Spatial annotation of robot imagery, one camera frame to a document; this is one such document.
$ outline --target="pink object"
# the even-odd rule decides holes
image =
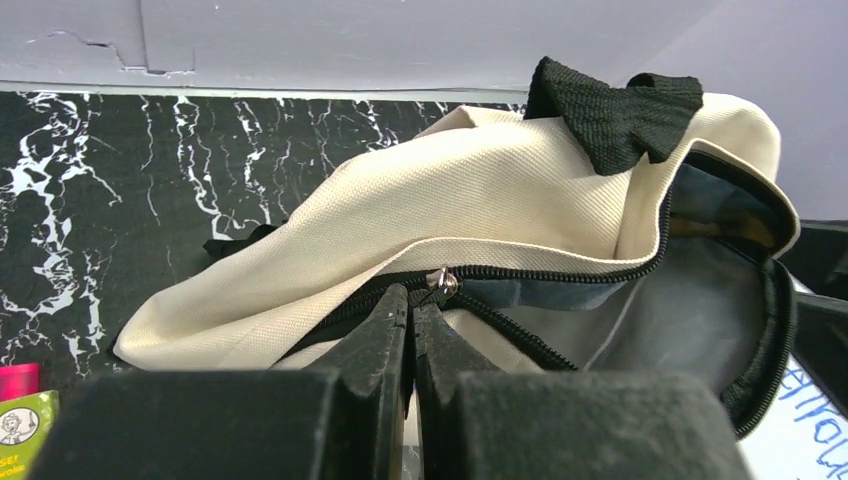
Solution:
[[[38,393],[37,363],[0,367],[0,402]]]

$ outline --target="cartoon face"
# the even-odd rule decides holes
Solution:
[[[17,415],[6,415],[3,417],[3,430],[7,432],[14,432],[21,425],[21,419],[18,418]]]

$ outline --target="bag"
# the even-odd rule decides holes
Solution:
[[[692,373],[741,437],[795,331],[779,155],[758,107],[696,79],[618,89],[545,58],[523,117],[459,107],[347,161],[248,248],[207,244],[223,258],[145,302],[114,351],[151,370],[302,368],[400,283],[506,371]]]

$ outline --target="metal zipper slider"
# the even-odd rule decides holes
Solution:
[[[456,295],[462,288],[462,281],[448,270],[447,267],[440,268],[425,277],[427,289],[409,292],[409,303],[413,307],[420,307],[430,303],[444,305],[445,302]]]

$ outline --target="yellow-green package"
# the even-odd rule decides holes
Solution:
[[[0,403],[0,479],[26,478],[58,413],[55,391]]]

